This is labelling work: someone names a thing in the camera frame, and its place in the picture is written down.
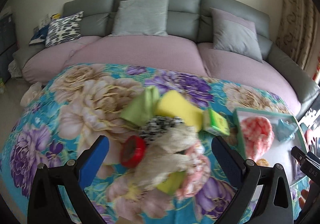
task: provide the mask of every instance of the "gray pillow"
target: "gray pillow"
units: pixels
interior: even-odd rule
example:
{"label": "gray pillow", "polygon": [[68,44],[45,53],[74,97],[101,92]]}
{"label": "gray pillow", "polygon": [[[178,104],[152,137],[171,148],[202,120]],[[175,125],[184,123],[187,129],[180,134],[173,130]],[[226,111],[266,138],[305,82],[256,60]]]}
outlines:
{"label": "gray pillow", "polygon": [[121,1],[111,36],[167,36],[169,0]]}
{"label": "gray pillow", "polygon": [[213,49],[231,51],[262,62],[255,23],[226,11],[211,10]]}

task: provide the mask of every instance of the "sofa armrest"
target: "sofa armrest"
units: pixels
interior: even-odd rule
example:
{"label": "sofa armrest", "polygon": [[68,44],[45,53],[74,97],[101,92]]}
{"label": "sofa armrest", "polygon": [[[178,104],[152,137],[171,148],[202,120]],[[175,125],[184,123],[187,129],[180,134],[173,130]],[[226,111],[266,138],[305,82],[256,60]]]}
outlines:
{"label": "sofa armrest", "polygon": [[37,53],[44,49],[44,45],[35,45],[25,48],[20,48],[13,53],[13,58],[16,61],[18,67],[22,70],[26,63]]}
{"label": "sofa armrest", "polygon": [[320,87],[275,44],[272,45],[267,62],[288,81],[300,103],[314,100],[319,94]]}

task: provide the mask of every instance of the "pink cloth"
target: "pink cloth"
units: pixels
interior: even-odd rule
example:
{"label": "pink cloth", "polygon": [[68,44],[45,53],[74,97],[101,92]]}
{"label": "pink cloth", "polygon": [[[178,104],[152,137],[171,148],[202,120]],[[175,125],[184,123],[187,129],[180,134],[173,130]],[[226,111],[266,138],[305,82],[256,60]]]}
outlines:
{"label": "pink cloth", "polygon": [[31,83],[47,84],[64,68],[64,63],[73,54],[101,37],[85,36],[77,40],[45,48],[32,57],[22,69],[23,77]]}
{"label": "pink cloth", "polygon": [[265,117],[249,117],[241,121],[240,127],[246,157],[256,162],[270,149],[275,139],[271,123]]}
{"label": "pink cloth", "polygon": [[198,44],[204,67],[210,77],[244,84],[281,97],[294,115],[301,103],[287,80],[271,65],[260,63],[243,55],[229,51],[214,50],[212,43]]}
{"label": "pink cloth", "polygon": [[181,188],[176,191],[178,200],[195,196],[209,179],[211,165],[209,158],[203,155],[204,151],[200,140],[185,151],[185,155],[191,157],[192,165],[187,170]]}
{"label": "pink cloth", "polygon": [[196,44],[176,36],[104,37],[86,46],[65,63],[116,63],[208,76]]}

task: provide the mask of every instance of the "pink towel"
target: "pink towel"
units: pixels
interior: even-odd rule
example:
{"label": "pink towel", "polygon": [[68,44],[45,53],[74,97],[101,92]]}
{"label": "pink towel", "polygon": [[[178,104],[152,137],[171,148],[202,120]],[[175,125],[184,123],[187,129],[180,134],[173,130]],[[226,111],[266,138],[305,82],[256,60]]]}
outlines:
{"label": "pink towel", "polygon": [[203,153],[204,147],[200,140],[186,150],[185,155],[192,158],[193,164],[188,168],[187,176],[181,188],[176,191],[178,200],[195,196],[209,179],[211,173],[210,161]]}
{"label": "pink towel", "polygon": [[240,123],[248,159],[259,160],[271,147],[275,135],[265,117],[249,117]]}

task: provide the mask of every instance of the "small toy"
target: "small toy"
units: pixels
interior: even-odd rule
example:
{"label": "small toy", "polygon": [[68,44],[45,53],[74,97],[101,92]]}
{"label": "small toy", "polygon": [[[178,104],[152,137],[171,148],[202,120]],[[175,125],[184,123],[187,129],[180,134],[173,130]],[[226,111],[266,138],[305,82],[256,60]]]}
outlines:
{"label": "small toy", "polygon": [[213,109],[207,109],[203,112],[203,129],[216,136],[230,136],[227,120]]}
{"label": "small toy", "polygon": [[147,145],[150,145],[157,137],[166,133],[169,128],[176,127],[183,123],[183,119],[179,117],[156,116],[139,129],[139,136],[147,143]]}
{"label": "small toy", "polygon": [[269,166],[270,166],[269,162],[268,162],[266,159],[264,159],[264,158],[259,159],[259,160],[256,162],[256,164],[257,164],[258,166],[260,166],[260,167],[269,167]]}
{"label": "small toy", "polygon": [[169,128],[146,149],[142,161],[135,169],[133,183],[142,190],[153,190],[169,174],[186,171],[191,165],[191,158],[178,152],[192,147],[197,141],[198,134],[194,127],[179,124]]}

